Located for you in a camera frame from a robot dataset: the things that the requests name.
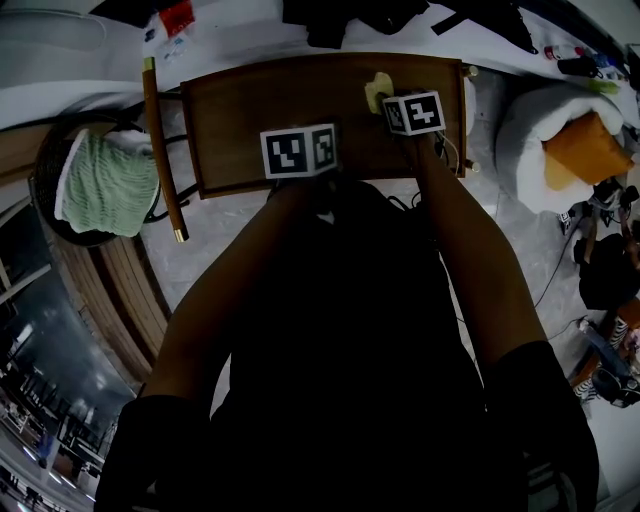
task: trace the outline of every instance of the wicker basket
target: wicker basket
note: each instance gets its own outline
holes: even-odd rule
[[[73,144],[73,137],[71,136],[77,133],[78,130],[90,128],[92,124],[96,123],[113,123],[115,124],[115,128],[113,128],[112,131],[142,131],[140,127],[129,121],[123,121],[107,114],[83,112],[73,115],[56,124],[47,134],[38,151],[35,172],[31,182],[31,193],[40,214],[47,224],[58,236],[67,242],[83,247],[101,245],[112,240],[116,235],[95,230],[76,233],[68,222],[55,218],[54,208],[62,167]],[[151,211],[155,209],[157,202],[158,196],[156,196]]]

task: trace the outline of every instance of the green cloth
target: green cloth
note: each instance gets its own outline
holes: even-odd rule
[[[68,173],[63,170],[60,178],[56,217],[77,233],[137,235],[158,191],[153,156],[127,152],[88,131],[80,137]]]

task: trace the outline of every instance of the table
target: table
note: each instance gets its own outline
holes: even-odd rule
[[[357,179],[410,177],[364,87],[388,73],[396,93],[436,90],[447,137],[464,176],[462,62],[418,55],[341,53],[281,59],[213,73],[181,85],[187,134],[201,198],[270,187],[260,132],[332,122],[344,170]]]

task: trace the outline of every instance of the orange cloth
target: orange cloth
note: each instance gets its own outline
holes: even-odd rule
[[[550,167],[545,169],[545,177],[553,190],[562,190],[571,183],[563,167],[585,183],[596,185],[627,172],[634,165],[596,112],[585,114],[565,126],[547,141],[544,149],[547,167]]]
[[[575,174],[546,151],[544,152],[544,156],[544,178],[547,181],[547,187],[551,190],[557,192],[564,190],[578,179]]]

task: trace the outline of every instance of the hand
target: hand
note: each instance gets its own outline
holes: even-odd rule
[[[632,238],[629,241],[627,241],[627,246],[625,247],[624,250],[627,252],[627,254],[637,256],[638,252],[640,252],[640,246],[638,245],[638,242],[636,242]]]

